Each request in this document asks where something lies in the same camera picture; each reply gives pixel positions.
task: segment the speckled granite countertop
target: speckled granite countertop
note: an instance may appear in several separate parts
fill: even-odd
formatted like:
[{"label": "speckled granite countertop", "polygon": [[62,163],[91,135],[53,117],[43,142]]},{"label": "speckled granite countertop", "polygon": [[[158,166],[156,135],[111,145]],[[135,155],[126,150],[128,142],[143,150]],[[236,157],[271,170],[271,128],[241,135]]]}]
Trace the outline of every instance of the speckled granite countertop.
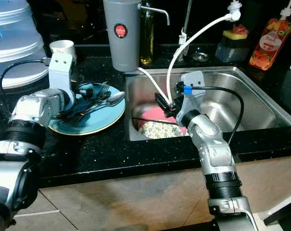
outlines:
[{"label": "speckled granite countertop", "polygon": [[[173,52],[166,49],[148,68],[168,68]],[[237,64],[257,85],[291,114],[291,70],[281,62],[268,72]],[[175,67],[217,66],[217,59],[205,64],[187,61]],[[79,64],[87,80],[125,89],[124,75],[111,64],[111,58],[86,57]],[[48,87],[44,78],[24,88],[8,91],[11,104],[24,94]],[[0,97],[0,136],[7,122],[7,111]],[[52,187],[95,180],[200,167],[198,153],[190,137],[129,141],[125,116],[114,125],[93,135],[71,137],[47,131],[41,169],[41,187]],[[291,155],[291,127],[237,132],[230,145],[236,162]]]}]

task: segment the sink basin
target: sink basin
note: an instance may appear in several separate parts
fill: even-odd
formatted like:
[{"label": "sink basin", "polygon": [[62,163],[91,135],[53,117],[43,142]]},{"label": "sink basin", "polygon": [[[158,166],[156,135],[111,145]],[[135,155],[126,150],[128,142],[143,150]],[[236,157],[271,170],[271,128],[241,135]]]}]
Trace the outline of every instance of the sink basin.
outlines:
[{"label": "sink basin", "polygon": [[[178,68],[172,70],[172,98],[179,96],[175,85],[181,75],[193,71],[202,71],[205,86],[216,86],[236,91],[244,101],[244,115],[238,131],[256,130],[291,126],[291,116],[275,103],[266,93],[254,84],[237,67],[202,67]],[[167,69],[147,70],[166,93]],[[148,140],[138,133],[137,119],[147,110],[158,107],[154,93],[157,92],[150,79],[139,71],[127,72],[126,127],[131,141]],[[240,104],[232,94],[220,90],[207,90],[201,103],[201,113],[206,114],[223,132],[231,132],[234,128]]]}]

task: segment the white cup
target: white cup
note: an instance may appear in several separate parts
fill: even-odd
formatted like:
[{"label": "white cup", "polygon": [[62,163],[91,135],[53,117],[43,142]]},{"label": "white cup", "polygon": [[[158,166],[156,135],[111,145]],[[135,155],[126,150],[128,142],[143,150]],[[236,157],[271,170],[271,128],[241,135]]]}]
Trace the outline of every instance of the white cup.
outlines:
[{"label": "white cup", "polygon": [[74,47],[74,42],[71,40],[58,40],[49,44],[52,53],[71,54],[76,63],[77,55]]}]

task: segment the yellow sponge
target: yellow sponge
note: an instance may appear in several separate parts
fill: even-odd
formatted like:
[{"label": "yellow sponge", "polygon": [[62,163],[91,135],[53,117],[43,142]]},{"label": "yellow sponge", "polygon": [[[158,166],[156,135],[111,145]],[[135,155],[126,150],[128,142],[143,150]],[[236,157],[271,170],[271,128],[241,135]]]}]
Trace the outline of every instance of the yellow sponge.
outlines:
[{"label": "yellow sponge", "polygon": [[224,30],[223,35],[231,40],[246,39],[247,35],[238,35],[232,32],[232,30]]}]

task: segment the white hose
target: white hose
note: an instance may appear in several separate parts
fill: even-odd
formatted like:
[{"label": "white hose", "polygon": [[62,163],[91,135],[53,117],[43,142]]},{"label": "white hose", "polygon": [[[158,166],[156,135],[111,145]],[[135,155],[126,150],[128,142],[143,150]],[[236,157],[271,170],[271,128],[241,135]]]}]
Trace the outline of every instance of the white hose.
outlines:
[{"label": "white hose", "polygon": [[162,95],[162,97],[165,99],[165,101],[170,104],[170,101],[168,100],[167,96],[165,95],[165,93],[161,90],[161,88],[159,87],[159,85],[155,82],[155,80],[153,79],[153,77],[150,75],[150,73],[148,73],[146,70],[144,70],[143,68],[139,67],[138,68],[139,71],[141,71],[142,73],[144,73],[146,76],[149,77],[149,79],[152,81],[152,83],[154,84],[155,88],[159,91],[159,93]]},{"label": "white hose", "polygon": [[167,95],[168,95],[168,102],[171,104],[172,103],[172,97],[171,97],[171,89],[170,89],[170,75],[171,75],[171,70],[172,67],[176,61],[176,59],[178,58],[178,56],[180,55],[180,53],[185,49],[185,47],[191,43],[195,38],[197,38],[199,35],[201,35],[204,31],[206,31],[207,29],[209,29],[211,26],[224,21],[224,20],[230,20],[232,18],[232,14],[228,13],[223,17],[220,17],[216,20],[214,20],[213,22],[207,24],[205,27],[203,27],[200,31],[198,31],[196,34],[193,35],[193,37],[191,37],[188,41],[186,41],[186,43],[184,43],[181,47],[179,47],[176,52],[173,55],[173,59],[170,62],[169,68],[168,68],[168,72],[167,72]]}]

